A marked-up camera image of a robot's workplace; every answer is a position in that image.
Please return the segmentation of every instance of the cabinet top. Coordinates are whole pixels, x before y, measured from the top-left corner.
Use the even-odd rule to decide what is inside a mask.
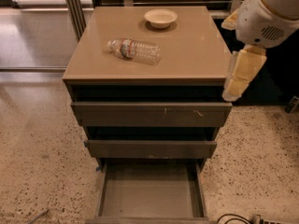
[[[144,14],[167,8],[176,22],[157,30]],[[109,40],[130,38],[156,43],[156,66],[114,57]],[[64,73],[64,82],[143,83],[224,82],[231,53],[206,7],[96,7]]]

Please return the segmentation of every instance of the white robot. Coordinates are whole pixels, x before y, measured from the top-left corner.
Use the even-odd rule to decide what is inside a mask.
[[[299,0],[245,0],[222,27],[236,31],[245,47],[233,52],[222,97],[240,98],[266,61],[266,49],[285,41],[299,29]]]

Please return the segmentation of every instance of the plastic bottle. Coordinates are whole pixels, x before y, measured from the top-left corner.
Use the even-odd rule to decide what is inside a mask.
[[[157,65],[161,59],[159,45],[150,42],[121,38],[108,41],[107,47],[114,56],[138,63]]]

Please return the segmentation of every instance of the black cable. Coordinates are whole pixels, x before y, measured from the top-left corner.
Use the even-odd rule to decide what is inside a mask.
[[[231,218],[231,219],[227,220],[224,224],[227,224],[227,223],[229,223],[229,222],[232,221],[232,220],[238,220],[238,221],[241,221],[241,222],[243,222],[243,223],[245,223],[245,224],[248,224],[248,223],[249,223],[249,222],[247,222],[247,221],[244,220],[244,219]]]
[[[250,221],[248,221],[246,218],[244,218],[244,217],[242,217],[240,215],[237,215],[237,214],[224,214],[221,217],[219,217],[217,223],[219,223],[222,218],[227,217],[227,216],[239,217],[240,219],[244,220],[243,221],[244,223],[251,224]]]

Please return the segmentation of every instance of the bowl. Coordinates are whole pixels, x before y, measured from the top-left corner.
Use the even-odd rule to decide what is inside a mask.
[[[174,22],[178,15],[176,12],[168,9],[153,9],[148,11],[144,18],[150,22],[150,25],[157,29],[167,28],[171,22]]]

